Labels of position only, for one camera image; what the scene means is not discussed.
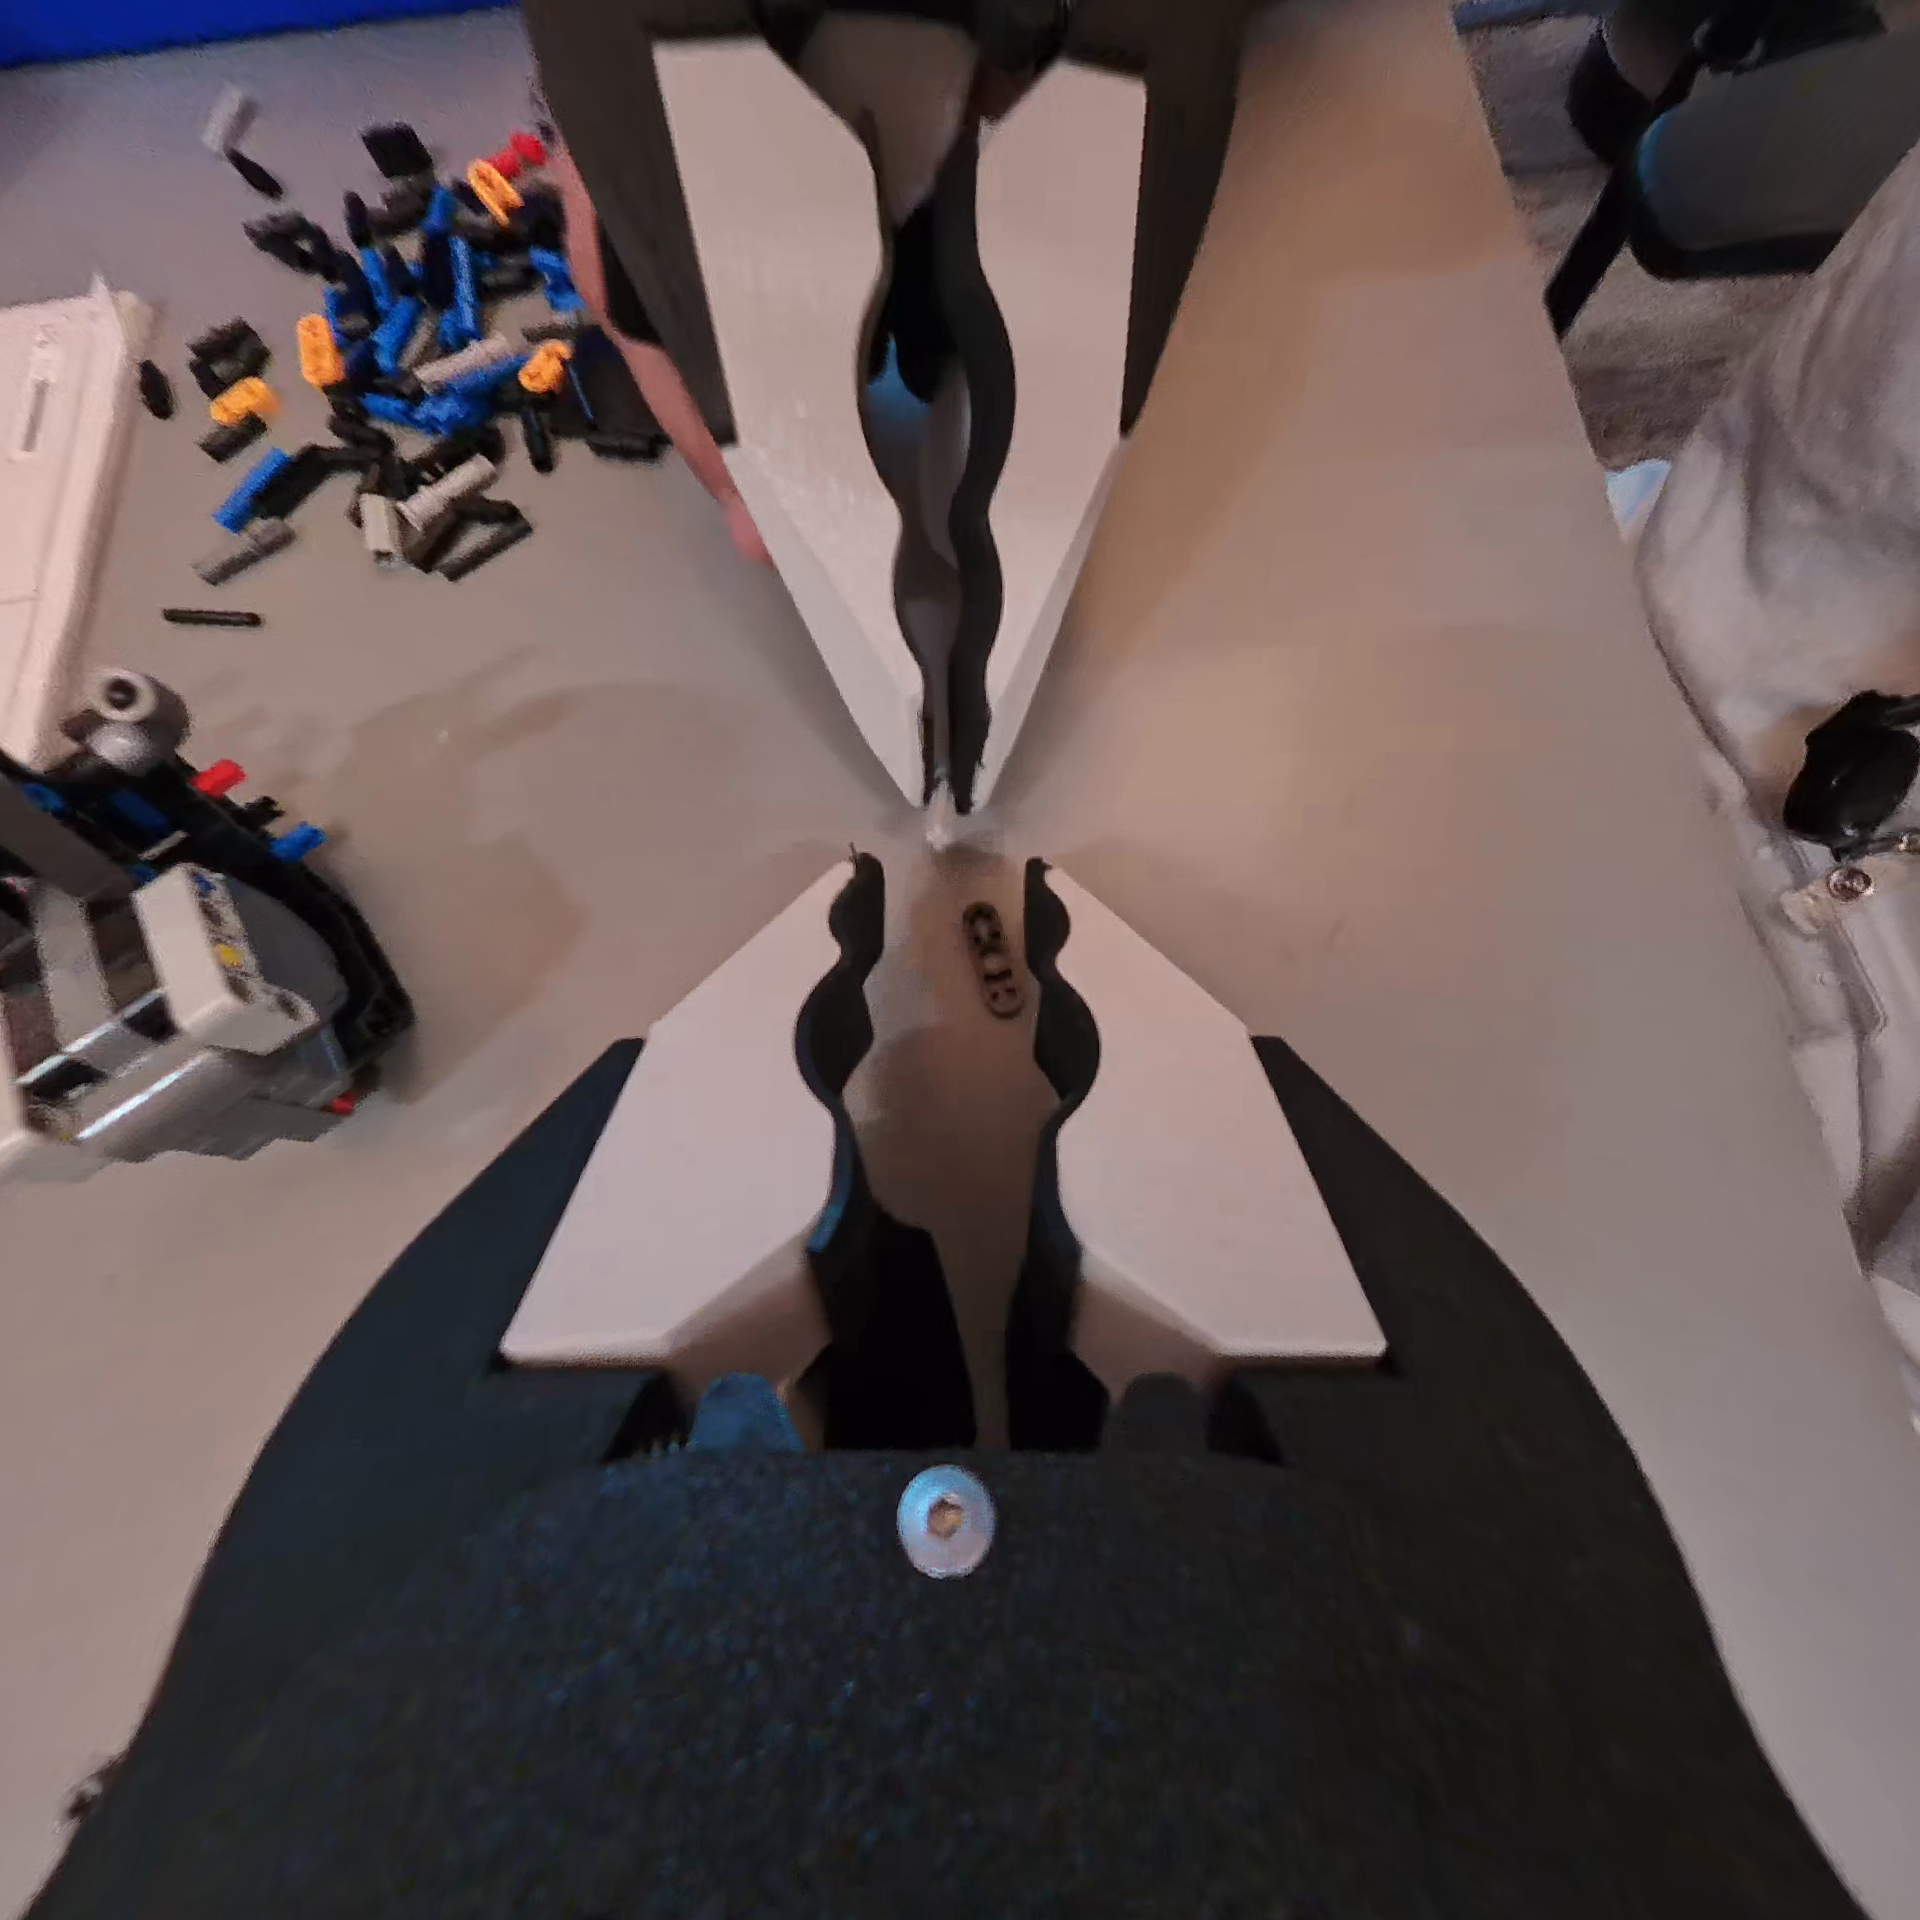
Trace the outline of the lego instruction booklet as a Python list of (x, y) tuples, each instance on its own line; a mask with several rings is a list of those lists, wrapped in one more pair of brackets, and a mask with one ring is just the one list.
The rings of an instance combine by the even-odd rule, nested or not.
[(3, 757), (25, 769), (64, 742), (150, 330), (153, 308), (102, 275), (3, 308)]

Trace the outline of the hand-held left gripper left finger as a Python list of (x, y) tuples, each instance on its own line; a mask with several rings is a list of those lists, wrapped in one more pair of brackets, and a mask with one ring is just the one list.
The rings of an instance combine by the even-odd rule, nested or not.
[(646, 1036), (502, 1340), (515, 1369), (807, 1373), (827, 1308), (807, 1237), (835, 1115), (800, 1015), (842, 961), (830, 909), (880, 878), (842, 857)]

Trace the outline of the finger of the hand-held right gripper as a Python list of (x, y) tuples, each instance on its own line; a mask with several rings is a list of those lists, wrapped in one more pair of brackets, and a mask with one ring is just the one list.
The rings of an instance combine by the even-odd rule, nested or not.
[(969, 384), (951, 503), (956, 810), (995, 799), (1127, 450), (1143, 135), (1140, 78), (1053, 66), (953, 156), (947, 302)]
[(775, 49), (664, 40), (657, 78), (723, 359), (723, 460), (827, 676), (911, 810), (926, 679), (900, 636), (900, 508), (858, 407), (883, 277), (874, 170)]

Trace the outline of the black office chair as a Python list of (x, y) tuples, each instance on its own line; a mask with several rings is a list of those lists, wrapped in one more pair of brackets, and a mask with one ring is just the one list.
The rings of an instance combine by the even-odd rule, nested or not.
[(1556, 339), (1613, 264), (1657, 281), (1818, 270), (1918, 148), (1918, 3), (1601, 3), (1567, 78), (1609, 169), (1551, 286)]

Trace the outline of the small black lego beam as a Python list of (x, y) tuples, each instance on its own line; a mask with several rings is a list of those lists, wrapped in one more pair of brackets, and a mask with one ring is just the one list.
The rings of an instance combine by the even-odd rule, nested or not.
[(964, 944), (975, 973), (978, 998), (995, 1019), (1019, 1019), (1029, 1007), (1029, 989), (1019, 975), (1019, 956), (1008, 940), (1008, 926), (995, 901), (964, 904)]

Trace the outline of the partly built lego model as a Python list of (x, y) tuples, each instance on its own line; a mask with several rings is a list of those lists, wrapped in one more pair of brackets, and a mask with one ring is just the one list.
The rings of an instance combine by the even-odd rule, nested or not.
[(125, 668), (3, 683), (3, 1184), (318, 1141), (421, 1025), (323, 827), (185, 742)]

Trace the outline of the person's right hand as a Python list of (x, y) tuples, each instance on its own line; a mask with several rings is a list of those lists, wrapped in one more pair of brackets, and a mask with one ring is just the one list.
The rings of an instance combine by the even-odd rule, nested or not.
[(611, 243), (605, 238), (589, 201), (589, 186), (584, 182), (564, 140), (550, 145), (550, 176), (564, 201), (566, 264), (589, 321), (611, 339), (611, 350), (622, 355), (629, 380), (637, 384), (646, 407), (673, 439), (684, 464), (697, 474), (704, 492), (718, 503), (734, 548), (747, 561), (772, 566), (772, 552), (758, 532), (758, 518), (749, 514), (749, 503), (734, 491), (723, 450), (717, 445), (710, 418), (702, 416), (685, 380), (662, 345), (653, 321), (646, 316), (626, 270), (621, 266), (621, 257), (611, 253)]

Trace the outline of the pile of small lego pieces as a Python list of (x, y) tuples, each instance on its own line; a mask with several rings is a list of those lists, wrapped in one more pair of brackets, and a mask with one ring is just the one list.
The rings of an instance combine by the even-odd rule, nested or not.
[(297, 514), (332, 482), (354, 485), (344, 514), (380, 573), (463, 582), (534, 533), (502, 492), (511, 450), (534, 474), (554, 474), (564, 445), (601, 464), (669, 451), (575, 277), (542, 94), (463, 169), (438, 162), (410, 124), (368, 128), (380, 197), (344, 194), (338, 233), (249, 156), (253, 119), (256, 102), (225, 85), (199, 138), (266, 206), (243, 228), (249, 249), (300, 275), (318, 308), (291, 354), (249, 321), (185, 342), (207, 402), (198, 450), (211, 464), (253, 455), (211, 513), (220, 544), (195, 563), (207, 591), (293, 548)]

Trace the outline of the blue plastic bin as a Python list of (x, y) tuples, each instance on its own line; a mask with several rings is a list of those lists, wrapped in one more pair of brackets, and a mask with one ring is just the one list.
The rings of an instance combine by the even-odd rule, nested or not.
[(502, 3), (3, 3), (3, 71), (498, 7)]

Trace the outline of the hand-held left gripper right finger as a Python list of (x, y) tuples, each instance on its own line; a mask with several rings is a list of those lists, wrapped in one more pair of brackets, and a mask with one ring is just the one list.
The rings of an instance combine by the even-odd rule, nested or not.
[(1082, 1369), (1376, 1363), (1382, 1326), (1251, 1026), (1064, 868), (1029, 863), (1033, 1342)]

